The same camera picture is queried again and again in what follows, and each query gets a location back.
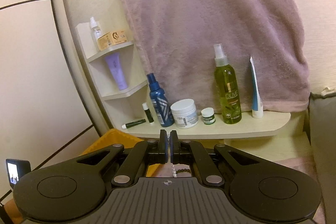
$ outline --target black device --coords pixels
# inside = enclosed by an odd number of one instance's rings
[[[27,160],[6,159],[6,167],[9,184],[12,189],[21,177],[31,172],[30,162]]]
[[[168,161],[165,130],[160,140],[101,150],[28,173],[16,184],[15,203],[32,223],[304,223],[320,204],[308,175],[217,144],[180,141],[170,133],[173,164],[192,177],[145,177],[151,164]]]

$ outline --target pink fabric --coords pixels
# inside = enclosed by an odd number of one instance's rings
[[[122,0],[146,73],[170,103],[192,98],[220,112],[215,43],[236,71],[241,108],[251,109],[253,57],[264,110],[306,109],[308,67],[294,0]]]
[[[276,163],[303,172],[319,182],[313,157],[297,157],[288,160],[276,161]],[[323,198],[320,206],[316,210],[313,220],[315,220],[317,224],[326,224]]]

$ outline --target gray cushion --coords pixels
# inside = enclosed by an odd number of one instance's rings
[[[310,138],[327,224],[336,223],[336,97],[310,98]]]

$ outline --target small screen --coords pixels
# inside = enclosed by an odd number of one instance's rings
[[[16,184],[19,181],[16,164],[7,163],[10,182]]]

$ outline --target white jar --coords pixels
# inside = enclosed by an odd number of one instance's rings
[[[207,107],[201,111],[204,124],[213,124],[216,121],[215,112],[212,107]]]
[[[183,99],[172,104],[171,112],[178,128],[190,128],[197,124],[198,116],[193,99]]]

